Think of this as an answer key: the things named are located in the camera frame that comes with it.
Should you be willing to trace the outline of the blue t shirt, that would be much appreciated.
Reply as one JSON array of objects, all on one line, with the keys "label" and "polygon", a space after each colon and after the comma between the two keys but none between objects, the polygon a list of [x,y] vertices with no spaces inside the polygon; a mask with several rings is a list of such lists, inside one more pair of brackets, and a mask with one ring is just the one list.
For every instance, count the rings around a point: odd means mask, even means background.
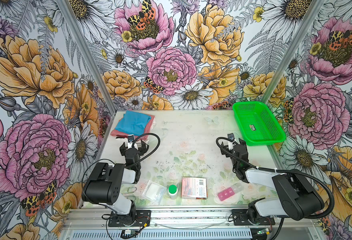
[{"label": "blue t shirt", "polygon": [[149,115],[127,111],[115,129],[127,135],[140,136],[145,133],[145,128],[151,120]]}]

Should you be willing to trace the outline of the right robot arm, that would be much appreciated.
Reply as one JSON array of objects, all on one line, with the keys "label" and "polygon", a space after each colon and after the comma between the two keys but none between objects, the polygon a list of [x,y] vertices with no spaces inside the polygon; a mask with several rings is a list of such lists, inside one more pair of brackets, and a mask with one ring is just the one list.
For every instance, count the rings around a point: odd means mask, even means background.
[{"label": "right robot arm", "polygon": [[297,170],[258,167],[249,162],[245,141],[218,137],[221,154],[232,162],[236,177],[247,184],[273,189],[274,199],[261,198],[248,205],[247,218],[258,224],[263,218],[320,219],[334,208],[334,198],[327,185],[309,174]]}]

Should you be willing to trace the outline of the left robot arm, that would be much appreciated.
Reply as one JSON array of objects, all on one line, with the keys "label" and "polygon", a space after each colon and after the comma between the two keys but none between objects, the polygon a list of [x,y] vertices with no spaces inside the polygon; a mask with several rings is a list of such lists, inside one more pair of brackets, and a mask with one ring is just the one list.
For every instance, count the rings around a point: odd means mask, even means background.
[{"label": "left robot arm", "polygon": [[132,200],[121,193],[122,184],[136,184],[141,176],[141,156],[149,146],[140,141],[138,144],[123,143],[120,152],[126,164],[96,163],[88,177],[83,190],[82,200],[95,205],[104,206],[117,215],[132,215],[136,209]]}]

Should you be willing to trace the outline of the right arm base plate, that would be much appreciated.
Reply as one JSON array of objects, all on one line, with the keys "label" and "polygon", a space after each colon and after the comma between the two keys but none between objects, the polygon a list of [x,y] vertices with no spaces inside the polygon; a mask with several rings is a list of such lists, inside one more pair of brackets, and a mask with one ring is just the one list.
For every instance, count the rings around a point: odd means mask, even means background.
[{"label": "right arm base plate", "polygon": [[261,217],[253,210],[232,209],[230,219],[235,226],[274,226],[275,220],[271,217]]}]

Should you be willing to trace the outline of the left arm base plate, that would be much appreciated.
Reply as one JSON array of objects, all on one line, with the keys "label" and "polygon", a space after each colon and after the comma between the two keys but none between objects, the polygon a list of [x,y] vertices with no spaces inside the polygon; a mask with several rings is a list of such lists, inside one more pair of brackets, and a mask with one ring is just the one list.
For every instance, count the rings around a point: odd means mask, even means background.
[{"label": "left arm base plate", "polygon": [[108,227],[143,227],[150,225],[152,211],[136,210],[128,215],[115,215],[108,219]]}]

